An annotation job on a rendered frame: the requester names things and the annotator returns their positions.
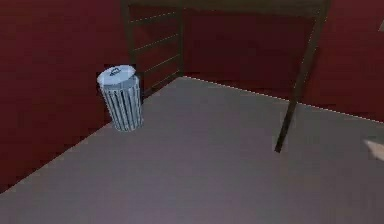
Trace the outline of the grey slatted waste bin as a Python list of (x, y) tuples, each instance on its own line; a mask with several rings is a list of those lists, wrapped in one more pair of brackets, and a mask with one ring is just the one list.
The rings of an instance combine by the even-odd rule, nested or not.
[(140, 79), (130, 65), (110, 67), (97, 83), (115, 128), (131, 132), (143, 124)]

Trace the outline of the dark brown wooden table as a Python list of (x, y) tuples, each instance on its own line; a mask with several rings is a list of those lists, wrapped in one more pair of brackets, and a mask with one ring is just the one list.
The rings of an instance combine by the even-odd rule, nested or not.
[[(183, 62), (183, 35), (184, 35), (184, 21), (182, 18), (182, 12), (184, 9), (197, 9), (197, 10), (211, 10), (211, 11), (228, 11), (228, 12), (257, 12), (264, 14), (277, 13), (278, 15), (303, 15), (307, 17), (315, 17), (315, 24), (313, 25), (308, 45), (305, 50), (298, 75), (296, 77), (295, 85), (292, 90), (292, 96), (289, 100), (288, 109), (285, 113), (283, 124), (281, 126), (279, 136), (275, 145), (274, 151), (280, 153), (283, 148), (284, 141), (288, 134), (288, 130), (292, 121), (293, 114), (295, 112), (296, 105), (302, 97), (303, 88), (310, 67), (312, 65), (314, 55), (316, 53), (317, 44), (320, 39), (321, 31), (324, 26), (331, 0), (317, 0), (312, 6), (300, 4), (299, 0), (293, 0), (292, 2), (266, 2), (262, 0), (235, 0), (234, 3), (225, 3), (224, 0), (120, 0), (121, 15), (124, 23), (124, 31), (127, 38), (128, 53), (133, 63), (136, 62), (136, 55), (141, 48), (136, 48), (134, 43), (134, 31), (133, 28), (136, 25), (142, 25), (145, 23), (151, 23), (153, 21), (164, 19), (165, 17), (174, 16), (179, 24), (179, 31), (175, 34), (178, 39), (179, 52), (176, 56), (171, 57), (161, 63), (145, 70), (139, 71), (138, 75), (141, 79), (144, 78), (150, 71), (158, 68), (159, 66), (170, 62), (173, 59), (179, 60), (179, 68), (176, 72), (166, 76), (162, 81), (152, 85), (151, 87), (144, 88), (141, 91), (141, 97), (149, 97), (156, 90), (160, 89), (160, 86), (171, 78), (176, 76), (182, 76), (185, 74), (184, 62)], [(142, 19), (132, 20), (130, 15), (131, 6), (150, 6), (150, 7), (171, 7), (173, 11), (169, 13), (162, 13), (150, 17), (144, 17)]]

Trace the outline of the pale beige flat object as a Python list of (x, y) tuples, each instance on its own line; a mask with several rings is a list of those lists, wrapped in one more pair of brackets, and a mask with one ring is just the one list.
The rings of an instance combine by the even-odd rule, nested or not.
[(368, 147), (371, 154), (378, 160), (384, 161), (384, 142), (377, 140), (365, 139), (365, 145)]

